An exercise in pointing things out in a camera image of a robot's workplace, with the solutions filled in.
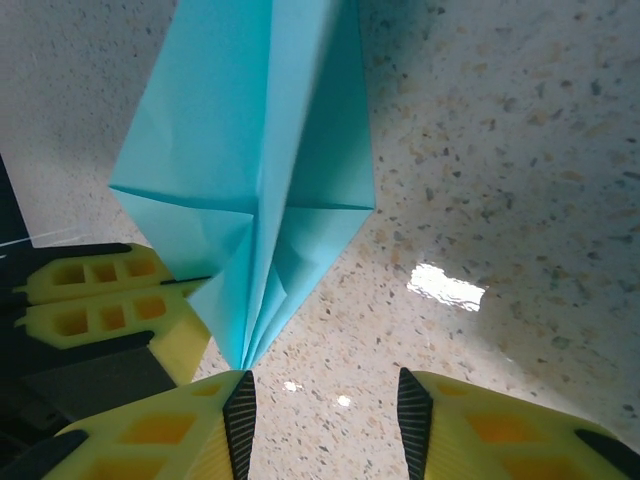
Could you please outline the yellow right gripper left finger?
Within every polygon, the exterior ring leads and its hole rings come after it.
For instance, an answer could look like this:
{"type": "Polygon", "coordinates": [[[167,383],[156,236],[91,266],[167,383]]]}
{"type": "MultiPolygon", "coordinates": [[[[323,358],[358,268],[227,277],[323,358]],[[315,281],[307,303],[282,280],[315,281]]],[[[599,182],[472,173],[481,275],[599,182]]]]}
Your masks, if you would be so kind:
{"type": "Polygon", "coordinates": [[[7,467],[10,479],[246,479],[254,376],[232,370],[78,420],[7,467]]]}

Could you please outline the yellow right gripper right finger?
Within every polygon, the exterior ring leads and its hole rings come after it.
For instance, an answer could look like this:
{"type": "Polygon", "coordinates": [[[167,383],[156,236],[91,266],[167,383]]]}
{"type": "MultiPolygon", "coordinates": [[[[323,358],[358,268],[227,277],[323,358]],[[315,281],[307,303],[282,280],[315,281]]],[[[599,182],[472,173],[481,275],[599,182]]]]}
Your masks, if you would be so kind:
{"type": "Polygon", "coordinates": [[[399,371],[411,479],[636,479],[639,454],[586,419],[443,375],[399,371]]]}

